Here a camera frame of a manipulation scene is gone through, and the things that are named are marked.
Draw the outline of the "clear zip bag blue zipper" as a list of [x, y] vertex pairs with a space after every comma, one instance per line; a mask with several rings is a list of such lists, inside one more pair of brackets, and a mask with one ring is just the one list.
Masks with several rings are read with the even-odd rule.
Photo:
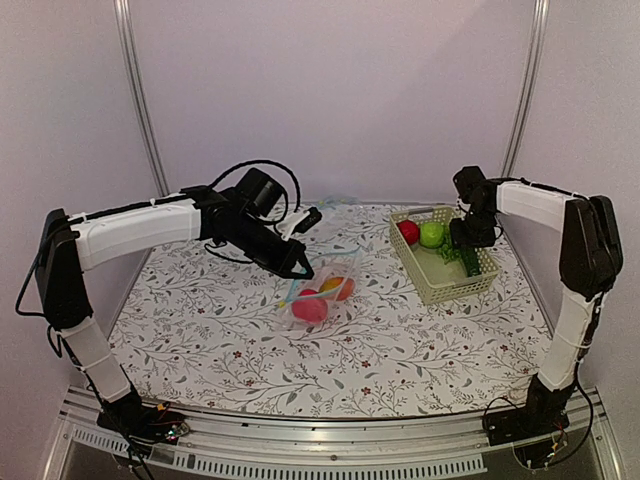
[[278, 309], [283, 330], [319, 327], [336, 318], [356, 293], [363, 251], [336, 250], [312, 258], [314, 276], [294, 280]]

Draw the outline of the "red toy apple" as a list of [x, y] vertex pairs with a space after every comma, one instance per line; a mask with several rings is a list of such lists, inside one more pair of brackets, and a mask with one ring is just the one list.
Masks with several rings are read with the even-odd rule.
[[328, 315], [328, 303], [324, 298], [316, 297], [317, 291], [305, 289], [300, 292], [302, 300], [292, 303], [291, 311], [294, 317], [309, 324], [323, 322]]

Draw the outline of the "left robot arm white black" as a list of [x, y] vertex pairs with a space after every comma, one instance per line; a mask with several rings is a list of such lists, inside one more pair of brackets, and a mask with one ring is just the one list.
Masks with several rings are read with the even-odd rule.
[[199, 185], [176, 194], [69, 216], [62, 209], [45, 220], [38, 251], [26, 279], [37, 284], [47, 321], [78, 361], [79, 370], [111, 419], [128, 434], [148, 426], [148, 412], [119, 365], [93, 317], [83, 275], [116, 258], [183, 241], [238, 248], [249, 264], [284, 279], [310, 279], [314, 272], [305, 246], [295, 239], [322, 218], [315, 207], [286, 204], [281, 217], [269, 219], [287, 192], [262, 171], [262, 160], [241, 163], [245, 174], [222, 191]]

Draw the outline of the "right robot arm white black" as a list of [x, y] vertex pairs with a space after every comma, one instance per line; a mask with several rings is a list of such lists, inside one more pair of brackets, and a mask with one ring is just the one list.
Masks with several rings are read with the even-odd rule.
[[477, 166], [453, 177], [467, 210], [450, 223], [454, 247], [485, 248], [497, 240], [499, 215], [549, 227], [561, 236], [558, 260], [562, 305], [552, 343], [532, 377], [517, 427], [537, 436], [552, 424], [577, 386], [577, 368], [590, 348], [602, 303], [623, 265], [611, 200], [587, 197], [524, 178], [488, 178]]

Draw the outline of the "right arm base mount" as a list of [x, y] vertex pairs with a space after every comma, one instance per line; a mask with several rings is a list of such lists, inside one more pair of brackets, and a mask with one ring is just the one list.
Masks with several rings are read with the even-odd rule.
[[[571, 384], [561, 390], [549, 390], [534, 376], [523, 406], [518, 407], [503, 397], [492, 400], [482, 416], [489, 444], [515, 443], [552, 433], [563, 437], [569, 426], [565, 409], [574, 389]], [[516, 447], [513, 453], [523, 467], [537, 470], [551, 464], [558, 447], [558, 440], [547, 439]]]

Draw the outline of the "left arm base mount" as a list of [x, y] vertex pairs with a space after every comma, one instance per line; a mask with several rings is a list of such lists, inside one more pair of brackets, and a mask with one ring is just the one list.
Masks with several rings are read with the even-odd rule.
[[176, 445], [190, 433], [186, 417], [172, 411], [169, 402], [145, 406], [136, 391], [113, 402], [103, 401], [97, 425], [145, 444]]

